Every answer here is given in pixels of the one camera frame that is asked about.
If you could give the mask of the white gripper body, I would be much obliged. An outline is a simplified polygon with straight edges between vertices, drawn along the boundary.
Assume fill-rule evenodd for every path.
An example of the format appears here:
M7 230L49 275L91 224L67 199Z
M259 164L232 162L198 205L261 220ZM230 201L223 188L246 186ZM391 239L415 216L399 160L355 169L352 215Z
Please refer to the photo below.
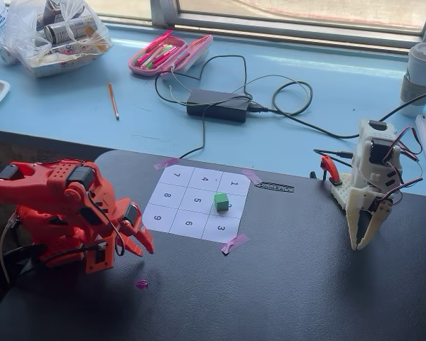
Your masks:
M370 212L376 220L386 220L392 211L393 196L385 198L370 188L351 188L348 197L348 220L359 217L360 211Z

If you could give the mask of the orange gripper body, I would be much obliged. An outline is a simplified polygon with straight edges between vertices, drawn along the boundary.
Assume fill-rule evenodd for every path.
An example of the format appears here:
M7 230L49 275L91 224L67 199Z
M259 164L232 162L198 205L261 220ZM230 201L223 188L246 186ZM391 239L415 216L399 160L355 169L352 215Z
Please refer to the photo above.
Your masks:
M138 205L125 197L116 201L112 222L121 234L142 234L142 214Z

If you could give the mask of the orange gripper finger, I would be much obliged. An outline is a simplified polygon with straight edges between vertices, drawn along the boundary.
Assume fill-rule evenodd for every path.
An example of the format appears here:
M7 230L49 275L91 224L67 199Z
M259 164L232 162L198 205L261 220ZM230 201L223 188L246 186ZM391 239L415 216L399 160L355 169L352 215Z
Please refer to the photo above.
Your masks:
M121 238L123 239L124 247L125 247L126 251L129 251L136 256L142 256L143 255L142 249L134 243L132 238L127 237L124 234L121 235Z
M137 232L134 235L135 238L145 247L145 249L152 254L154 252L154 245L153 245L153 237L150 233L150 231L144 226L141 225Z

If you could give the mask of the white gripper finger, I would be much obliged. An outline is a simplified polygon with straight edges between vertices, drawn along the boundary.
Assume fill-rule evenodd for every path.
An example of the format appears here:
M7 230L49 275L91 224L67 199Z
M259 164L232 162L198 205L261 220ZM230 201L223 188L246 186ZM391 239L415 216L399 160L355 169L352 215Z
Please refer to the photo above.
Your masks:
M389 212L373 212L371 214L371 219L366 229L366 233L358 243L357 249L363 249L371 242L374 234L377 233L383 222L388 218L389 214Z
M362 209L362 201L357 198L349 198L348 201L348 227L349 227L349 238L351 242L351 248L357 250L357 233L360 211Z

